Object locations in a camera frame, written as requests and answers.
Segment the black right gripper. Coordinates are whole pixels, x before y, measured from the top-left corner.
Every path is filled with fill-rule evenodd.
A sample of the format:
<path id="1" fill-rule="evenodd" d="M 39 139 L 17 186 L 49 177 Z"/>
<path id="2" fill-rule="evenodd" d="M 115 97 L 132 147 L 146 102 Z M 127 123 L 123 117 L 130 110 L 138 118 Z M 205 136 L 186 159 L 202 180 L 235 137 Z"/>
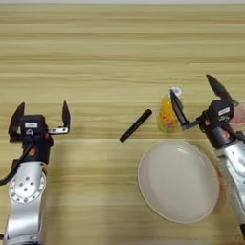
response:
<path id="1" fill-rule="evenodd" d="M 226 88 L 215 77 L 206 75 L 206 78 L 208 79 L 211 89 L 220 99 L 234 100 Z M 241 131 L 234 132 L 228 121 L 220 122 L 214 117 L 211 117 L 208 113 L 203 113 L 193 122 L 190 122 L 183 112 L 182 103 L 173 90 L 170 90 L 170 99 L 173 111 L 179 123 L 182 125 L 182 128 L 190 129 L 198 125 L 199 129 L 206 135 L 214 149 L 220 149 L 237 141 L 241 141 L 245 144 L 245 135 Z"/>

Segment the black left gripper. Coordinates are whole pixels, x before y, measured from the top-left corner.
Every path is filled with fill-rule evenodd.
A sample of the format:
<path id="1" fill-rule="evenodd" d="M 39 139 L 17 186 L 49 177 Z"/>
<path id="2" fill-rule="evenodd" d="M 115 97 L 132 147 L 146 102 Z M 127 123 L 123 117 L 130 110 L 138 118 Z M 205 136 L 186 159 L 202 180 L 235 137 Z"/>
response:
<path id="1" fill-rule="evenodd" d="M 18 105 L 11 117 L 9 126 L 9 135 L 11 143 L 21 143 L 23 153 L 18 159 L 13 162 L 20 165 L 24 162 L 38 161 L 45 164 L 49 163 L 50 150 L 54 145 L 53 135 L 68 134 L 71 125 L 71 114 L 68 103 L 65 100 L 62 106 L 62 122 L 64 127 L 57 128 L 28 128 L 21 133 L 18 133 L 20 120 L 24 116 L 25 103 Z"/>

